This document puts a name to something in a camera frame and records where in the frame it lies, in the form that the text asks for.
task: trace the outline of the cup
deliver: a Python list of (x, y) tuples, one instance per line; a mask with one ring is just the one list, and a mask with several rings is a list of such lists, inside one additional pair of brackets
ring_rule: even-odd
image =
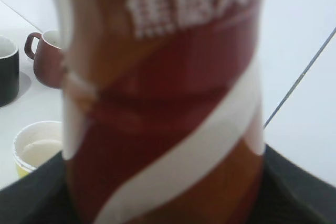
[[(39, 39), (36, 52), (33, 53), (31, 45), (34, 38)], [(34, 73), (36, 78), (51, 88), (60, 88), (62, 80), (62, 54), (60, 52), (59, 32), (49, 30), (42, 34), (31, 33), (25, 44), (26, 55), (34, 60)]]
[(42, 121), (23, 128), (14, 138), (13, 156), (20, 178), (31, 173), (62, 149), (62, 123)]
[(12, 102), (19, 92), (19, 50), (10, 39), (0, 36), (0, 106)]

